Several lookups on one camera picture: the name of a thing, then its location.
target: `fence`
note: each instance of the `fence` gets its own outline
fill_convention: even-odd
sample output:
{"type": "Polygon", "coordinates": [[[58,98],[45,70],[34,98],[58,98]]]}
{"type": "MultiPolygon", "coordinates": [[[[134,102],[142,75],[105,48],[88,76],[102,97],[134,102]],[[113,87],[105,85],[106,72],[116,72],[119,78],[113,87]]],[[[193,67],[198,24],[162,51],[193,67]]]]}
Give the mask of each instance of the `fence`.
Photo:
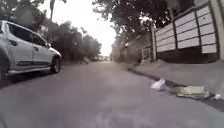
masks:
{"type": "Polygon", "coordinates": [[[203,63],[219,59],[219,43],[210,3],[192,8],[155,31],[157,59],[203,63]]]}

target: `plastic bag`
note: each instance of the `plastic bag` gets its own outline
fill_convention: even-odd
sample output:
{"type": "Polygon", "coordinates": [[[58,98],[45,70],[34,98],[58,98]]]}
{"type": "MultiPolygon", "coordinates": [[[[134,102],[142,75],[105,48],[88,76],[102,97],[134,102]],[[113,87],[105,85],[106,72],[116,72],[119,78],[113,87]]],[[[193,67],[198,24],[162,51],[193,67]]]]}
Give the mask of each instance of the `plastic bag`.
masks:
{"type": "Polygon", "coordinates": [[[212,100],[223,100],[222,96],[219,94],[214,94],[214,96],[211,98],[212,100]]]}
{"type": "Polygon", "coordinates": [[[166,81],[164,79],[160,79],[159,81],[156,81],[152,84],[151,89],[154,89],[156,91],[163,90],[163,86],[165,85],[166,81]]]}

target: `trash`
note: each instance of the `trash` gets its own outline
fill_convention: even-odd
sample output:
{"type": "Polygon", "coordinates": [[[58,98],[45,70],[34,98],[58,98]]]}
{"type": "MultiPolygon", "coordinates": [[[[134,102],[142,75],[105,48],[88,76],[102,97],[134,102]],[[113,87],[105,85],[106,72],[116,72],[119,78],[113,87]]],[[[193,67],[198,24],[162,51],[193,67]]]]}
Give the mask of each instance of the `trash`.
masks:
{"type": "Polygon", "coordinates": [[[219,94],[215,94],[211,99],[212,100],[221,100],[222,99],[222,96],[219,95],[219,94]]]}
{"type": "Polygon", "coordinates": [[[178,97],[187,97],[192,99],[206,99],[210,97],[209,91],[203,86],[188,86],[175,88],[178,97]]]}
{"type": "Polygon", "coordinates": [[[155,83],[153,83],[151,88],[156,91],[162,91],[165,83],[166,81],[164,79],[160,79],[159,81],[156,81],[155,83]]]}

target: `car window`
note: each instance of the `car window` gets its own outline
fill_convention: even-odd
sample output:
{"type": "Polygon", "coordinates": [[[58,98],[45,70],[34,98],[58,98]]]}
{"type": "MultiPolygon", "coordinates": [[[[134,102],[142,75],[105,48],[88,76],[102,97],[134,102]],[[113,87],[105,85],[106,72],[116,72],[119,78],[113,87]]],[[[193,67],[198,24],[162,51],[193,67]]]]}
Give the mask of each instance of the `car window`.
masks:
{"type": "Polygon", "coordinates": [[[25,40],[25,41],[28,41],[28,42],[32,42],[32,38],[31,38],[31,32],[23,29],[23,28],[20,28],[18,26],[15,26],[15,25],[12,25],[12,24],[9,24],[9,29],[10,29],[10,32],[22,39],[22,40],[25,40]]]}
{"type": "Polygon", "coordinates": [[[40,45],[40,46],[46,46],[45,41],[43,41],[38,35],[32,34],[33,43],[40,45]]]}

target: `road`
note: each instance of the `road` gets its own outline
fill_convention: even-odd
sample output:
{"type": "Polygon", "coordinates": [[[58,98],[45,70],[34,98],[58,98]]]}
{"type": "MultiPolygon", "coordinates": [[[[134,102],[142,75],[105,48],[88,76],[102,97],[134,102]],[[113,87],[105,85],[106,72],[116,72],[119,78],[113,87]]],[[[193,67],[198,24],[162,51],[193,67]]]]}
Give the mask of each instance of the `road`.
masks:
{"type": "Polygon", "coordinates": [[[223,128],[204,103],[150,89],[153,80],[112,62],[26,74],[0,91],[0,128],[223,128]]]}

